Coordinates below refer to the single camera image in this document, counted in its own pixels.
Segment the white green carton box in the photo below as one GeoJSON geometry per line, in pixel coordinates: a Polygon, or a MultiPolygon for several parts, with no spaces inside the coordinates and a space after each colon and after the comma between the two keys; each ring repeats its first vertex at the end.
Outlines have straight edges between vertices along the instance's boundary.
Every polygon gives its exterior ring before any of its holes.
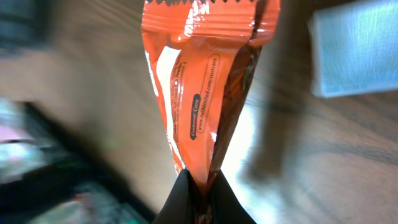
{"type": "Polygon", "coordinates": [[[308,23],[312,93],[334,98],[397,89],[397,1],[320,9],[308,23]]]}

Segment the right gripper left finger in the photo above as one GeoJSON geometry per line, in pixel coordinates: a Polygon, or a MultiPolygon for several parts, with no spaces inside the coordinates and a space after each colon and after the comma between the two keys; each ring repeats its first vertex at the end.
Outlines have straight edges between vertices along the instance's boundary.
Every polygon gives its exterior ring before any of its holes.
{"type": "Polygon", "coordinates": [[[198,189],[187,169],[179,173],[164,206],[152,224],[194,224],[198,189]]]}

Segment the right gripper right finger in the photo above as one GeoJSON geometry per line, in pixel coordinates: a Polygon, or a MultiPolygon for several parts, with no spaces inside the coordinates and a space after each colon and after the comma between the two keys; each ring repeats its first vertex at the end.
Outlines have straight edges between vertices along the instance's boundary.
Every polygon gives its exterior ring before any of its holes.
{"type": "Polygon", "coordinates": [[[256,224],[242,207],[221,170],[208,191],[211,224],[256,224]]]}

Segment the red Top chocolate bar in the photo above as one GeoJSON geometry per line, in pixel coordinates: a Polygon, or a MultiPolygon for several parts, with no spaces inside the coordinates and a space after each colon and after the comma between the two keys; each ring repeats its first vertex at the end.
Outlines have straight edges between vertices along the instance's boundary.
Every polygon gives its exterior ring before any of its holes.
{"type": "Polygon", "coordinates": [[[218,173],[279,0],[146,1],[142,39],[177,171],[202,194],[218,173]]]}

